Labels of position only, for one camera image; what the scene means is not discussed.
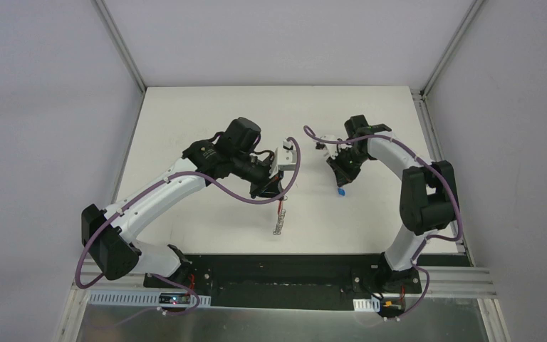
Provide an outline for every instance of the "metal frame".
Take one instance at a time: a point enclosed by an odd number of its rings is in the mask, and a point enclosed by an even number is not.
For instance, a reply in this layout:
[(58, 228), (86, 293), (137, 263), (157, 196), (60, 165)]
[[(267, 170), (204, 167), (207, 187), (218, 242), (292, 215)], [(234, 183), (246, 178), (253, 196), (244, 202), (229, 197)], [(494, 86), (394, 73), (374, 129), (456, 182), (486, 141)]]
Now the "metal frame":
[(53, 342), (76, 342), (85, 315), (89, 292), (90, 290), (72, 287)]
[(139, 88), (142, 94), (145, 94), (145, 82), (141, 76), (139, 69), (137, 68), (137, 64), (135, 64), (135, 61), (131, 56), (131, 52), (129, 52), (127, 44), (125, 44), (123, 37), (120, 35), (120, 31), (118, 31), (118, 27), (116, 26), (116, 23), (112, 18), (112, 14), (110, 14), (110, 11), (108, 11), (108, 6), (106, 6), (104, 0), (93, 0), (92, 2), (104, 23), (105, 29), (108, 32), (110, 39), (112, 39), (114, 47), (116, 47), (116, 50), (120, 54), (120, 59), (123, 60), (123, 63), (127, 67), (127, 70), (129, 70), (129, 73), (131, 74), (131, 77), (133, 77), (137, 88)]
[[(85, 261), (87, 267), (91, 262)], [(426, 298), (470, 298), (496, 299), (496, 289), (491, 281), (489, 270), (483, 267), (455, 267), (455, 266), (424, 266), (431, 276), (429, 291)], [(88, 281), (95, 278), (95, 272), (83, 272), (81, 279)], [(98, 281), (91, 289), (96, 291), (111, 291), (113, 294), (123, 294), (134, 291), (137, 294), (152, 293), (154, 291), (171, 292), (171, 289), (152, 289), (143, 287), (143, 274), (129, 274), (123, 278), (107, 281)], [(73, 291), (82, 291), (73, 285)], [(383, 294), (392, 298), (397, 294)], [(417, 298), (420, 294), (405, 294), (408, 298)]]
[(498, 299), (478, 299), (489, 342), (511, 342)]
[(439, 60), (439, 62), (437, 62), (437, 65), (433, 69), (433, 73), (431, 73), (427, 84), (424, 86), (424, 89), (422, 89), (422, 97), (425, 100), (427, 99), (427, 96), (435, 85), (435, 82), (437, 82), (437, 78), (439, 77), (440, 73), (444, 70), (445, 66), (452, 59), (452, 56), (458, 49), (458, 46), (460, 44), (460, 41), (464, 37), (464, 34), (471, 26), (471, 23), (475, 19), (475, 16), (477, 15), (477, 13), (479, 13), (481, 6), (483, 6), (485, 2), (486, 0), (473, 0), (473, 2), (471, 3), (471, 6), (467, 10), (467, 13), (464, 15), (464, 18), (462, 18), (460, 25), (458, 25), (458, 29), (452, 36), (452, 39), (449, 40), (449, 44), (445, 48), (441, 59)]

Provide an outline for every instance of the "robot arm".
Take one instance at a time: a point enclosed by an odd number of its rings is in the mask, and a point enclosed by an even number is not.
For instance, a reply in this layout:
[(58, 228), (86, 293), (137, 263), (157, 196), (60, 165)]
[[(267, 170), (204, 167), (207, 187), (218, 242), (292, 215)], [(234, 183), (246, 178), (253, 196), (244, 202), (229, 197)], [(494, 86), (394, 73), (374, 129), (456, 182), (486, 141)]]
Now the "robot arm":
[[(402, 181), (400, 216), (403, 225), (368, 282), (371, 292), (396, 292), (404, 281), (412, 280), (416, 272), (412, 258), (421, 252), (419, 248), (423, 241), (455, 220), (455, 213), (441, 182), (406, 150), (391, 141), (395, 134), (388, 126), (368, 125), (365, 117), (359, 115), (345, 122), (345, 130), (349, 139), (364, 135), (390, 138), (369, 138), (351, 145), (320, 142), (316, 148), (326, 150), (326, 162), (332, 167), (339, 188), (355, 180), (366, 160), (381, 161)], [(336, 140), (332, 135), (322, 138), (328, 142)], [(452, 165), (447, 161), (421, 159), (448, 181), (455, 195)], [(434, 189), (434, 193), (427, 193), (427, 189)]]
[(283, 171), (294, 170), (296, 154), (290, 143), (285, 142), (265, 160), (259, 160), (251, 154), (260, 136), (261, 128), (250, 120), (233, 120), (215, 138), (192, 143), (180, 159), (136, 193), (103, 210), (94, 204), (85, 208), (81, 215), (83, 245), (100, 226), (114, 218), (89, 249), (106, 279), (118, 279), (131, 271), (166, 277), (178, 273), (175, 279), (185, 277), (184, 268), (189, 264), (177, 247), (137, 240), (152, 220), (211, 184), (198, 175), (179, 176), (180, 172), (200, 172), (215, 180), (234, 174), (251, 183), (253, 198), (279, 195)]

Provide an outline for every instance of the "white enclosure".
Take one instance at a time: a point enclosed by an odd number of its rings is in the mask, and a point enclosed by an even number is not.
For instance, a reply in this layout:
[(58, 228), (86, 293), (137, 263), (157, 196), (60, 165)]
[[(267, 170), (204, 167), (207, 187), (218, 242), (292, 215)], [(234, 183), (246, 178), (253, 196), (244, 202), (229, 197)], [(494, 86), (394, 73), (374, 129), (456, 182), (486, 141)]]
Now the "white enclosure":
[[(283, 87), (259, 87), (272, 85)], [(395, 176), (372, 162), (339, 198), (301, 130), (342, 135), (357, 114), (453, 164), (467, 250), (425, 251), (489, 267), (495, 288), (469, 304), (488, 339), (547, 341), (547, 1), (536, 0), (0, 0), (0, 341), (74, 337), (64, 307), (81, 210), (132, 192), (238, 116), (264, 129), (264, 147), (302, 144), (283, 243), (274, 208), (243, 219), (215, 189), (143, 239), (201, 253), (383, 251), (400, 224)], [(198, 200), (209, 215), (192, 212)], [(351, 239), (340, 217), (357, 227)]]

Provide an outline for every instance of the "red wire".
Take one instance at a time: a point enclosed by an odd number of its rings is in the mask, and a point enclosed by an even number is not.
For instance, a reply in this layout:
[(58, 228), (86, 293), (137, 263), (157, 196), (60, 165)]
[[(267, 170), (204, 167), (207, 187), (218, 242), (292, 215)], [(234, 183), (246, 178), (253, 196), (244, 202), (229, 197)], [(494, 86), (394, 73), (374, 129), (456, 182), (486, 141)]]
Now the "red wire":
[(400, 296), (401, 304), (404, 304), (404, 298), (405, 298), (405, 287), (402, 285), (402, 295)]
[(190, 274), (190, 275), (188, 276), (188, 279), (189, 279), (189, 281), (190, 281), (189, 287), (193, 290), (193, 289), (194, 289), (194, 280), (195, 280), (194, 274)]

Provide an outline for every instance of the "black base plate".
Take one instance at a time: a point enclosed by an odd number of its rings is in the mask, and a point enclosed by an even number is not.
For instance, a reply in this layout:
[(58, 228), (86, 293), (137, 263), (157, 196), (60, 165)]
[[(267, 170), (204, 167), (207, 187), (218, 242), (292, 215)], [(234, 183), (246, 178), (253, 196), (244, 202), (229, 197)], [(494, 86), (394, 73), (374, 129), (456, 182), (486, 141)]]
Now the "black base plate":
[[(192, 262), (196, 292), (211, 296), (212, 306), (344, 311), (353, 310), (353, 299), (370, 298), (363, 284), (369, 281), (380, 254), (186, 257)], [(471, 266), (465, 255), (458, 254), (425, 254), (418, 264)], [(405, 283), (407, 294), (421, 292), (418, 280)], [(171, 287), (147, 276), (144, 286)]]

